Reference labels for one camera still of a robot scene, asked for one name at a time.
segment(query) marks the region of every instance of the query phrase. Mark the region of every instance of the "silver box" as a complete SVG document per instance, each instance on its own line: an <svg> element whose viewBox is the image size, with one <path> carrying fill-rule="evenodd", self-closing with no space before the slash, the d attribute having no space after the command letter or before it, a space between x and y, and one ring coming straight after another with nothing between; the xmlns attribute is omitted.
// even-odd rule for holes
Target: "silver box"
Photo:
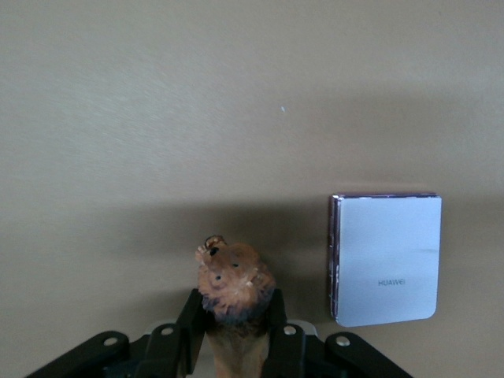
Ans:
<svg viewBox="0 0 504 378"><path fill-rule="evenodd" d="M441 198L434 193L331 198L331 311L344 327L431 317Z"/></svg>

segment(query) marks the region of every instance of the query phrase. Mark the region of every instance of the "beige wall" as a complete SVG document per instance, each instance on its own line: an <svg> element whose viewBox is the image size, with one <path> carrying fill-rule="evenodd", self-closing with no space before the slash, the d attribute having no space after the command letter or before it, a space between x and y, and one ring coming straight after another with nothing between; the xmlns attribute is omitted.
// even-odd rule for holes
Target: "beige wall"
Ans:
<svg viewBox="0 0 504 378"><path fill-rule="evenodd" d="M328 195L426 189L437 314L354 332L415 377L501 376L503 61L499 1L1 1L0 375L176 317L215 232L337 332Z"/></svg>

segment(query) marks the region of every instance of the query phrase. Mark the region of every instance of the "black plastic part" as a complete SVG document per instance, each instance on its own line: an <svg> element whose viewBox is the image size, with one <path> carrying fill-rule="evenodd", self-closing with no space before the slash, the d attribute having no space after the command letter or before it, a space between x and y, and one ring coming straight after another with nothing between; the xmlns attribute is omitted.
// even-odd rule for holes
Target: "black plastic part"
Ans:
<svg viewBox="0 0 504 378"><path fill-rule="evenodd" d="M134 378L178 378L182 332L177 324L163 324L150 334L145 359L139 363Z"/></svg>
<svg viewBox="0 0 504 378"><path fill-rule="evenodd" d="M275 327L270 338L261 378L304 378L305 332L302 328L293 324Z"/></svg>
<svg viewBox="0 0 504 378"><path fill-rule="evenodd" d="M91 337L27 378L80 378L102 376L101 367L128 356L128 337L107 331Z"/></svg>
<svg viewBox="0 0 504 378"><path fill-rule="evenodd" d="M193 289L176 320L182 332L180 363L182 372L185 374L192 374L195 370L199 350L209 323L209 313L203 309L202 300L203 296L197 289Z"/></svg>
<svg viewBox="0 0 504 378"><path fill-rule="evenodd" d="M412 378L378 350L350 332L330 335L326 341L326 358L334 364L352 365L367 378Z"/></svg>
<svg viewBox="0 0 504 378"><path fill-rule="evenodd" d="M194 289L176 323L131 344L122 333L100 333L27 378L184 378L194 372L212 320ZM412 378L353 333L340 332L323 343L288 324L280 290L273 292L266 322L269 356L262 378Z"/></svg>

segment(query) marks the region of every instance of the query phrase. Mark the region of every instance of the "huawei logo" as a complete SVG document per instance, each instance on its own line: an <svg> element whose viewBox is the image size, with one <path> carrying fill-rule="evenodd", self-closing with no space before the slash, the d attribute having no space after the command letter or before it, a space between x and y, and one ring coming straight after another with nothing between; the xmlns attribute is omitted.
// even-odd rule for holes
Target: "huawei logo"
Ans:
<svg viewBox="0 0 504 378"><path fill-rule="evenodd" d="M399 280L381 280L378 281L378 286L401 286L406 285L406 280L401 278Z"/></svg>

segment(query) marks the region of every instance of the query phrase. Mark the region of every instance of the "metal screw head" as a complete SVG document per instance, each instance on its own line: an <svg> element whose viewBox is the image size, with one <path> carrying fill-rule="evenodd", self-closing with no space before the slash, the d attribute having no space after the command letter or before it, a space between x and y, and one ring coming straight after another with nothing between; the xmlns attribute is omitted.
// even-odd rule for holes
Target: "metal screw head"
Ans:
<svg viewBox="0 0 504 378"><path fill-rule="evenodd" d="M348 347L350 345L350 340L345 336L336 337L336 344L340 347Z"/></svg>
<svg viewBox="0 0 504 378"><path fill-rule="evenodd" d="M286 325L285 327L283 327L283 333L285 335L295 335L296 328L292 327L291 325Z"/></svg>
<svg viewBox="0 0 504 378"><path fill-rule="evenodd" d="M109 337L103 342L103 345L105 345L106 347L110 347L111 345L117 343L117 341L119 341L117 340L117 337Z"/></svg>
<svg viewBox="0 0 504 378"><path fill-rule="evenodd" d="M161 334L163 336L168 336L168 335L171 335L172 333L173 333L173 328L171 328L171 327L166 327L161 330Z"/></svg>

